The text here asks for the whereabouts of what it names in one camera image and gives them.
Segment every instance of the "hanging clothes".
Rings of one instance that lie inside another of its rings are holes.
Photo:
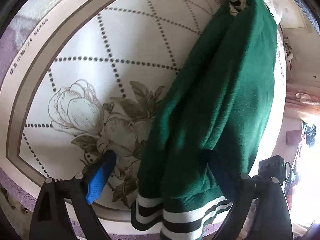
[[[157,111],[138,173],[131,223],[163,222],[161,239],[201,239],[230,209],[210,169],[216,155],[230,177],[249,172],[274,94],[277,26],[263,0],[231,15],[222,6],[197,41]]]

